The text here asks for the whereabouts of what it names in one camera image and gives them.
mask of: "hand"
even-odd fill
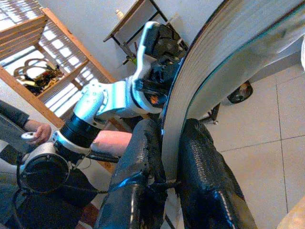
[[[30,145],[40,145],[42,143],[45,143],[49,140],[51,136],[51,127],[49,124],[42,124],[38,126],[37,131],[34,135],[34,139],[32,141],[29,141],[28,144]]]

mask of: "wooden shelf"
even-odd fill
[[[134,12],[141,6],[141,4],[145,0],[137,0],[131,8],[125,13],[119,23],[113,28],[113,30],[108,34],[108,36],[103,40],[103,42],[108,41],[111,37],[113,37],[121,28],[122,26],[128,21],[128,19],[133,15]]]
[[[26,87],[21,85],[11,76],[4,68],[0,66],[0,78],[17,92],[22,98],[29,102],[36,110],[38,110],[46,119],[53,123],[57,128],[63,126],[64,122],[57,117],[52,111],[45,106],[45,104],[36,98]]]
[[[97,59],[85,48],[85,46],[67,29],[67,27],[48,9],[42,9],[44,14],[79,48],[79,50],[88,58],[88,60],[109,80],[113,83],[116,80],[105,69]]]
[[[0,60],[39,42],[47,23],[42,15],[0,32]]]
[[[88,62],[91,62],[109,82],[113,83],[116,80],[49,9],[45,8],[42,9],[42,11],[44,13],[42,16],[0,31],[0,61],[34,45],[47,59],[55,62],[51,55],[38,44],[48,20],[52,21],[63,32],[63,34],[76,45],[76,47],[86,56],[87,60],[38,96],[33,95],[1,66],[0,79],[29,102],[29,104],[45,116],[51,123],[60,128],[64,124],[64,121],[50,111],[43,102],[69,83],[73,83],[79,90],[81,90],[82,86],[75,81],[75,78],[80,74],[81,70],[88,64]],[[115,119],[110,119],[109,121],[119,130],[126,131]]]
[[[44,92],[39,94],[37,98],[44,101],[46,98],[50,97],[52,94],[58,92],[61,88],[68,85],[73,81],[82,71],[82,69],[87,65],[89,60],[85,60],[80,66],[70,72],[68,75],[64,76],[61,80],[57,81],[51,87],[47,88]]]

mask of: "wooden shelf frame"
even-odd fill
[[[64,86],[68,85],[72,82],[82,71],[82,69],[87,65],[89,60],[85,60],[83,63],[80,64],[76,69],[70,72],[68,75],[64,76],[61,80],[57,83],[53,84],[51,87],[47,88],[41,94],[37,96],[40,100],[44,101],[46,98],[49,98],[54,92],[57,92]]]
[[[48,18],[45,15],[0,32],[0,61],[39,42]]]
[[[44,50],[44,48],[39,45],[39,41],[48,20],[52,21],[63,32],[63,34],[76,45],[87,59],[81,63],[80,66],[64,76],[60,81],[48,88],[39,96],[33,95],[26,87],[17,82],[16,79],[2,66],[0,66],[0,79],[30,103],[57,128],[60,128],[64,124],[64,121],[57,117],[54,112],[47,108],[43,103],[48,96],[51,96],[57,92],[58,89],[63,88],[68,83],[73,83],[79,90],[81,90],[82,86],[75,81],[75,78],[89,62],[91,62],[110,83],[113,83],[116,80],[48,8],[42,9],[42,12],[44,15],[0,31],[0,61],[32,45],[42,52],[50,61],[55,61]],[[125,128],[115,119],[110,119],[110,122],[112,122],[119,130],[126,131]]]

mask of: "gray sleeve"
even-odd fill
[[[10,119],[13,123],[23,128],[29,115],[23,111],[0,100],[0,114]]]

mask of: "bottle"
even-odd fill
[[[124,17],[124,14],[120,10],[115,11],[116,16],[121,20]]]

